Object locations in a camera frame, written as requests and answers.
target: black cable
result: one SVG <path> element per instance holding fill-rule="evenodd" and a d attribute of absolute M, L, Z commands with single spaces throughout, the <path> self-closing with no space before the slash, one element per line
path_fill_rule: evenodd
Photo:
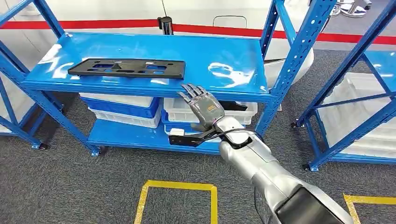
<path fill-rule="evenodd" d="M 215 138 L 220 137 L 220 136 L 223 136 L 223 135 L 225 135 L 225 134 L 227 134 L 227 133 L 236 132 L 236 131 L 252 132 L 252 133 L 256 134 L 257 137 L 258 137 L 262 142 L 264 142 L 264 139 L 262 138 L 262 136 L 261 136 L 258 132 L 254 131 L 254 130 L 245 129 L 245 128 L 231 129 L 231 130 L 225 131 L 225 132 L 223 132 L 223 133 L 216 134 L 216 135 L 214 135 L 214 136 L 212 136 L 212 137 L 203 138 L 202 141 L 208 141 L 208 140 L 211 140 L 211 139 L 215 139 Z"/>
<path fill-rule="evenodd" d="M 261 223 L 262 223 L 262 224 L 265 224 L 264 219 L 262 218 L 262 216 L 261 216 L 260 213 L 259 213 L 259 210 L 257 209 L 257 202 L 256 202 L 256 197 L 257 197 L 257 196 L 256 196 L 256 186 L 254 187 L 254 191 L 255 191 L 255 192 L 254 192 L 255 209 L 256 209 L 257 214 L 258 214 L 259 217 L 260 217 Z M 272 224 L 272 214 L 270 214 L 267 224 Z"/>
<path fill-rule="evenodd" d="M 263 218 L 261 217 L 261 215 L 260 215 L 260 213 L 259 213 L 259 210 L 257 209 L 257 202 L 256 202 L 256 186 L 255 186 L 255 192 L 254 192 L 254 200 L 255 200 L 255 209 L 256 209 L 257 214 L 258 214 L 259 217 L 260 217 L 261 223 L 262 223 L 262 224 L 265 224 Z"/>

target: shelf beam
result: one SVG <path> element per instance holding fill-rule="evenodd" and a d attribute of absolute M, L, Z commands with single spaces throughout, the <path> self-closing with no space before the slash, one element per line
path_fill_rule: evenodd
<path fill-rule="evenodd" d="M 282 26 L 286 33 L 287 40 L 289 41 L 289 44 L 292 45 L 297 34 L 296 31 L 294 30 L 293 23 L 291 23 L 289 14 L 287 13 L 286 8 L 284 6 L 284 1 L 276 0 L 275 6 L 276 6 L 276 10 L 279 13 L 279 17 L 281 18 Z"/>

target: yellow tape square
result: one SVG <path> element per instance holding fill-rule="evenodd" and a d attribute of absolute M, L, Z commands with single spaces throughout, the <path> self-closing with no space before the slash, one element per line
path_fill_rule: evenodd
<path fill-rule="evenodd" d="M 361 224 L 354 203 L 396 205 L 395 197 L 370 197 L 370 196 L 354 196 L 354 195 L 344 194 L 344 199 L 346 205 L 348 206 L 349 213 L 351 214 L 351 217 L 354 220 L 354 224 Z"/>
<path fill-rule="evenodd" d="M 141 188 L 134 224 L 141 223 L 141 218 L 143 217 L 143 210 L 144 210 L 144 205 L 146 204 L 146 198 L 147 198 L 147 193 L 149 191 L 149 187 L 210 191 L 211 192 L 211 224 L 217 224 L 216 186 L 207 183 L 186 183 L 186 182 L 153 181 L 153 180 L 147 180 L 147 182 Z"/>

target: blue metal shelf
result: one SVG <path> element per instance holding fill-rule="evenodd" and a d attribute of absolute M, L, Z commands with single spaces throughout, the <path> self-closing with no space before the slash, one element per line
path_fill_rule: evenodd
<path fill-rule="evenodd" d="M 256 131 L 264 135 L 336 3 L 335 0 L 313 0 L 296 34 L 283 0 L 272 0 L 260 40 L 176 35 L 65 33 L 44 0 L 23 0 L 3 15 L 0 25 L 31 2 L 36 5 L 59 40 L 31 72 L 25 69 L 14 55 L 11 55 L 6 46 L 0 44 L 0 49 L 4 52 L 4 55 L 0 55 L 0 71 L 22 88 L 41 108 L 89 149 L 91 155 L 95 156 L 99 155 L 97 145 L 165 148 L 177 151 L 191 151 L 191 148 L 170 147 L 167 143 L 168 138 L 163 133 L 163 126 L 151 130 L 151 133 L 161 136 L 161 142 L 157 144 L 151 140 L 152 135 L 147 134 L 146 136 L 150 138 L 137 140 L 131 140 L 132 136 L 126 135 L 126 133 L 138 133 L 134 128 L 139 130 L 141 128 L 102 120 L 96 121 L 88 139 L 53 104 L 51 95 L 43 90 L 176 98 L 178 97 L 176 92 L 183 90 L 180 84 L 192 83 L 203 86 L 220 100 L 265 103 L 256 126 Z M 274 87 L 268 90 L 263 59 L 278 18 L 281 18 L 285 27 L 290 51 Z M 79 77 L 67 73 L 67 69 L 72 65 L 90 57 L 182 60 L 186 64 L 185 76 L 182 81 Z M 123 131 L 120 135 L 110 138 L 99 133 L 103 130 L 104 123 L 107 125 L 106 129 L 114 129 L 113 126 L 118 126 L 125 130 L 131 129 L 131 132 Z M 202 148 L 202 152 L 214 153 L 211 147 Z"/>
<path fill-rule="evenodd" d="M 361 162 L 361 163 L 374 163 L 374 164 L 396 164 L 394 158 L 367 156 L 367 155 L 354 155 L 346 153 L 338 153 L 329 159 L 332 162 Z"/>
<path fill-rule="evenodd" d="M 184 80 L 79 77 L 67 70 L 86 58 L 185 61 Z M 176 35 L 66 33 L 22 82 L 30 89 L 178 97 L 183 83 L 201 85 L 222 100 L 268 102 L 257 39 Z"/>
<path fill-rule="evenodd" d="M 129 148 L 151 148 L 158 150 L 219 154 L 219 143 L 204 142 L 198 147 L 172 146 L 163 124 L 157 128 L 128 125 L 108 120 L 96 120 L 88 137 L 89 144 Z"/>
<path fill-rule="evenodd" d="M 394 51 L 366 51 L 374 39 L 382 32 L 387 24 L 393 19 L 396 14 L 396 2 L 390 1 L 385 7 L 384 11 L 375 20 L 373 25 L 368 29 L 366 34 L 357 43 L 354 49 L 350 52 L 343 63 L 338 67 L 335 73 L 330 77 L 324 87 L 319 91 L 311 104 L 305 109 L 303 114 L 298 118 L 294 124 L 296 127 L 305 126 L 312 142 L 313 151 L 315 154 L 314 160 L 309 163 L 311 171 L 318 171 L 318 167 L 327 161 L 338 162 L 361 162 L 361 163 L 380 163 L 380 164 L 396 164 L 396 158 L 384 158 L 365 155 L 354 155 L 340 153 L 343 149 L 351 145 L 355 140 L 360 139 L 368 132 L 372 131 L 380 124 L 388 122 L 396 116 L 396 52 Z M 323 100 L 331 93 L 332 89 L 337 83 L 342 80 L 350 67 L 354 66 L 359 60 L 363 60 L 373 72 L 377 81 L 381 84 L 385 93 L 367 96 L 362 98 L 350 99 L 335 103 L 322 104 Z M 376 112 L 369 119 L 360 124 L 357 128 L 343 137 L 339 142 L 331 147 L 326 138 L 326 130 L 323 127 L 322 121 L 318 114 L 318 108 L 346 104 L 356 101 L 363 101 L 368 99 L 390 97 L 390 102 L 382 109 Z M 320 150 L 316 141 L 313 129 L 309 122 L 311 116 L 315 115 L 321 136 L 325 141 L 325 149 Z"/>
<path fill-rule="evenodd" d="M 31 118 L 31 116 L 37 109 L 37 107 L 38 107 L 38 105 L 34 104 L 28 110 L 28 112 L 26 112 L 26 114 L 23 116 L 22 120 L 18 123 L 17 126 L 13 125 L 11 122 L 7 122 L 4 118 L 3 118 L 4 120 L 1 119 L 0 125 L 7 127 L 11 132 L 0 132 L 0 135 L 21 137 L 21 138 L 25 139 L 26 141 L 30 142 L 32 144 L 33 149 L 37 149 L 40 146 L 41 142 L 38 139 L 34 138 L 33 135 L 35 134 L 36 130 L 38 129 L 38 127 L 44 120 L 47 113 L 45 111 L 42 111 L 40 113 L 40 115 L 38 116 L 38 118 L 36 118 L 36 120 L 34 121 L 32 126 L 30 127 L 30 129 L 27 130 L 27 132 L 22 130 L 22 128 L 25 126 L 27 121 Z"/>

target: blue shelf surface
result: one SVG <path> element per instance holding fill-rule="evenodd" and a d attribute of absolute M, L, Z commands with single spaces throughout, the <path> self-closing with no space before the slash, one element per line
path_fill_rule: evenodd
<path fill-rule="evenodd" d="M 396 91 L 396 51 L 373 51 L 364 53 L 369 67 L 375 69 L 381 77 L 386 87 L 391 91 Z"/>
<path fill-rule="evenodd" d="M 96 146 L 219 154 L 218 142 L 204 142 L 198 147 L 170 145 L 168 135 L 161 122 L 157 128 L 149 128 L 98 119 L 91 130 L 87 143 Z"/>
<path fill-rule="evenodd" d="M 75 76 L 67 70 L 87 58 L 185 61 L 184 80 Z M 201 85 L 218 99 L 268 102 L 258 39 L 102 33 L 65 33 L 27 75 L 36 90 L 178 97 L 180 84 Z"/>
<path fill-rule="evenodd" d="M 329 161 L 333 162 L 359 162 L 359 163 L 375 163 L 375 164 L 396 164 L 395 158 L 355 155 L 346 153 L 337 153 L 331 157 Z"/>

